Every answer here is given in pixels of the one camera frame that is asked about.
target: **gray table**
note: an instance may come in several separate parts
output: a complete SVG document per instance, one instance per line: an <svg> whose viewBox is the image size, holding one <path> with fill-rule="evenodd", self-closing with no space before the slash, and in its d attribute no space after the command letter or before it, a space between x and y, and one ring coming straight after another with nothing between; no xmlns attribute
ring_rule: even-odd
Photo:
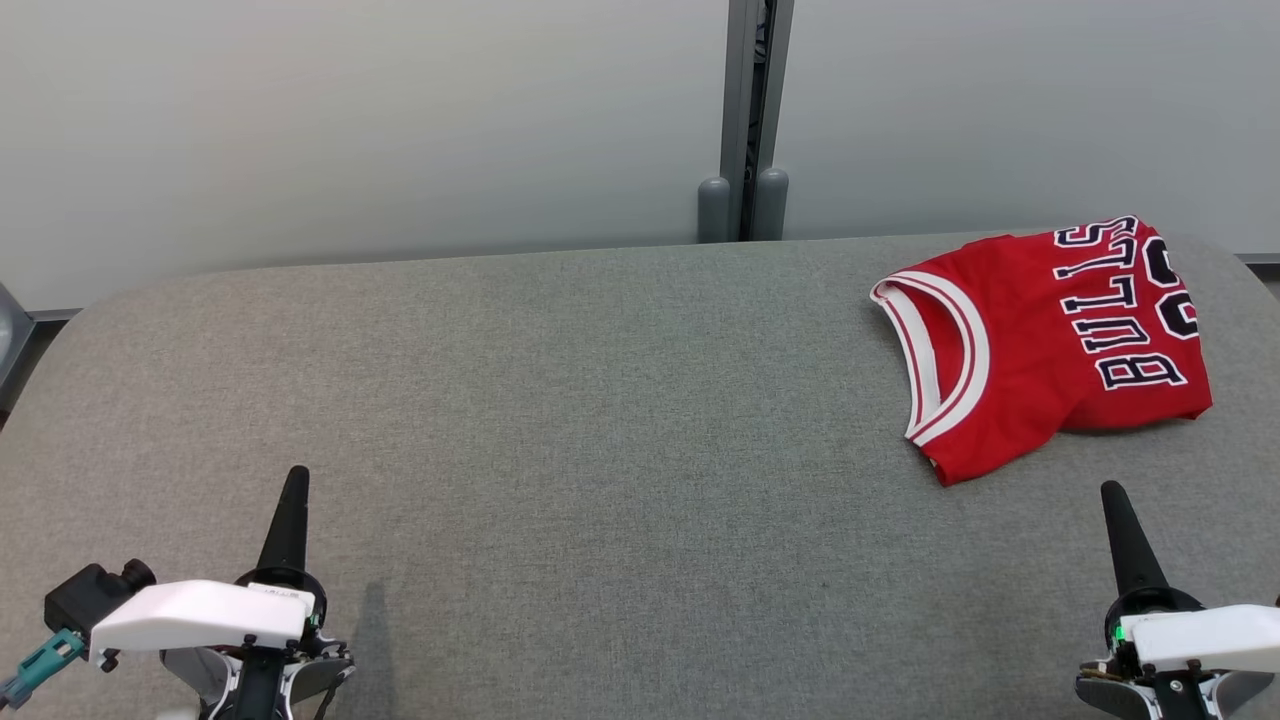
<svg viewBox="0 0 1280 720"><path fill-rule="evenodd" d="M1170 580L1280 591L1280 305L1171 241L1216 406L943 489L887 273L973 236L251 270L77 316L0 433L0 647L88 561L248 569L287 469L360 671L337 717L1096 717L1098 486ZM188 702L154 657L23 710ZM1274 716L1268 691L1245 717Z"/></svg>

